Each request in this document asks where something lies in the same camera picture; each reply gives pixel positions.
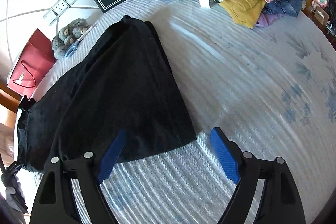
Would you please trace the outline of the grey plush toy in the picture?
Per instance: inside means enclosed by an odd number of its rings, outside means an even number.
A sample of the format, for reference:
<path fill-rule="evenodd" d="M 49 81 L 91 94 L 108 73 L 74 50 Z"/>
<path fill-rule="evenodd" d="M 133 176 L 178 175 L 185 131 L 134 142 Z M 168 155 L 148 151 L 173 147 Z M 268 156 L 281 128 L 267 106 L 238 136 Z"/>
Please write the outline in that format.
<path fill-rule="evenodd" d="M 68 48 L 88 30 L 88 27 L 85 19 L 78 18 L 61 28 L 51 42 L 55 59 L 62 59 Z"/>

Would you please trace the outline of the black t-shirt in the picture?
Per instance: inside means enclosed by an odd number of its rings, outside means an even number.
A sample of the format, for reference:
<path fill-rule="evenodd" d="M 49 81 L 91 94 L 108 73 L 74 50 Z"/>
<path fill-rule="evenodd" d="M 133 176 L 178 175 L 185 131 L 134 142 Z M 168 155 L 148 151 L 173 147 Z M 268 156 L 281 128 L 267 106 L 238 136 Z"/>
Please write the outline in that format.
<path fill-rule="evenodd" d="M 154 26 L 129 16 L 109 26 L 39 101 L 19 106 L 18 159 L 34 172 L 53 157 L 102 157 L 120 131 L 126 143 L 119 162 L 197 138 Z"/>

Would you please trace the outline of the red paper gift bag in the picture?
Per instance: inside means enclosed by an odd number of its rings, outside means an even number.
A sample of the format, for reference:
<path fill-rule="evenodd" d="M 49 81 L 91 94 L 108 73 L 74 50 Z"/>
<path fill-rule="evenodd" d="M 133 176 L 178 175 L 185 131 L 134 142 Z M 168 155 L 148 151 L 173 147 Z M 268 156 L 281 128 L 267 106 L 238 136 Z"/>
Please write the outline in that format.
<path fill-rule="evenodd" d="M 30 98 L 55 62 L 51 40 L 39 29 L 35 30 L 14 61 L 7 87 Z"/>

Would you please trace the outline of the wooden bed frame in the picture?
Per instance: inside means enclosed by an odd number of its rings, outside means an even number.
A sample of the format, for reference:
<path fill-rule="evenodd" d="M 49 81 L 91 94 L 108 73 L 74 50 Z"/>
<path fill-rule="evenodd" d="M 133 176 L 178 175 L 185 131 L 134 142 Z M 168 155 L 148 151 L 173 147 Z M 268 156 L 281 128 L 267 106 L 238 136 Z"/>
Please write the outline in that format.
<path fill-rule="evenodd" d="M 1 129 L 14 132 L 18 105 L 22 96 L 1 82 Z"/>

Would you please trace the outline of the white power strip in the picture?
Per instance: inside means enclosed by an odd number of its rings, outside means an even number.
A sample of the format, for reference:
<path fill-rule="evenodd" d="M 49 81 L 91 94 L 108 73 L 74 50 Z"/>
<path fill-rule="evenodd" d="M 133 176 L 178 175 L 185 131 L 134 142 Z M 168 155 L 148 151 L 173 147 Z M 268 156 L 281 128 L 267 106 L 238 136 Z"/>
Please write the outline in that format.
<path fill-rule="evenodd" d="M 78 0 L 58 0 L 43 16 L 43 20 L 52 26 Z"/>

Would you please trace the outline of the striped floral bed sheet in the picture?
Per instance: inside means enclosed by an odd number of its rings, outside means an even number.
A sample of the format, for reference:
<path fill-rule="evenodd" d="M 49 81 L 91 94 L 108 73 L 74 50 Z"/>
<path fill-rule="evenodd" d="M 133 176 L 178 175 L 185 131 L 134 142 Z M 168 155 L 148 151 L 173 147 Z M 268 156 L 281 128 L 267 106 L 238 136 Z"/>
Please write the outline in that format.
<path fill-rule="evenodd" d="M 47 73 L 34 98 L 86 57 L 124 15 L 153 23 L 196 141 L 117 164 L 102 192 L 120 223 L 217 223 L 235 186 L 210 144 L 220 127 L 257 158 L 283 157 L 313 223 L 335 191 L 335 50 L 305 15 L 248 29 L 198 0 L 127 0 L 87 16 L 94 29 Z"/>

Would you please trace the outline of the blue handled scissors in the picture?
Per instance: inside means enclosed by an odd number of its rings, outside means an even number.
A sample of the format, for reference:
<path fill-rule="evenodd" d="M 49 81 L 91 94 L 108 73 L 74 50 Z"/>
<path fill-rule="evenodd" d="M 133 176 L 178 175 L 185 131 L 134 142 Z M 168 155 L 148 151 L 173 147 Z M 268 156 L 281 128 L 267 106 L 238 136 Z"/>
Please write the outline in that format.
<path fill-rule="evenodd" d="M 91 32 L 94 28 L 96 27 L 96 24 L 93 24 L 92 26 L 90 26 L 88 28 L 88 30 L 86 30 L 84 32 L 84 34 L 82 34 L 69 48 L 68 50 L 66 50 L 64 57 L 66 59 L 70 58 L 78 49 L 79 44 L 81 43 L 81 41 L 88 35 L 89 32 Z"/>

